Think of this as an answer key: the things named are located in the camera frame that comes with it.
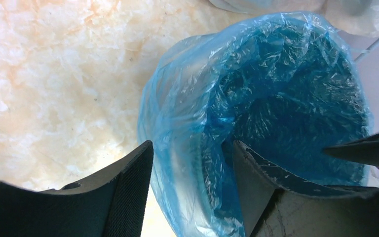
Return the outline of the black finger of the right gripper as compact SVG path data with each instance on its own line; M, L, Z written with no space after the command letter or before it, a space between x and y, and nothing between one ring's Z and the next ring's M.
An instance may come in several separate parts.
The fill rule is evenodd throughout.
M379 133L354 142L326 147L322 152L334 158L379 166Z

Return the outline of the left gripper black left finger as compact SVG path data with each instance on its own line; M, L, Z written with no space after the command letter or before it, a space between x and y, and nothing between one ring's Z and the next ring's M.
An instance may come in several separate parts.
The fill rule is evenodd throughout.
M0 237L138 237L152 172L145 141L124 158L59 190L0 181Z

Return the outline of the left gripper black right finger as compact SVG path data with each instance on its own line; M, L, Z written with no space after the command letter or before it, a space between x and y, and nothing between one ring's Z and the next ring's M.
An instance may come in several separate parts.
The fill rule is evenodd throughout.
M379 237L379 188L325 186L233 144L233 170L248 237Z

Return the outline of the blue plastic trash bag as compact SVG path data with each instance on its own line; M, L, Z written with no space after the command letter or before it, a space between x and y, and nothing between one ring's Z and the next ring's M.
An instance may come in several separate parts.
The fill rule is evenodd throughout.
M273 13L186 38L146 83L138 141L178 237L242 237L231 156L242 141L322 185L363 186L368 167L321 150L368 136L372 115L348 47L322 16Z

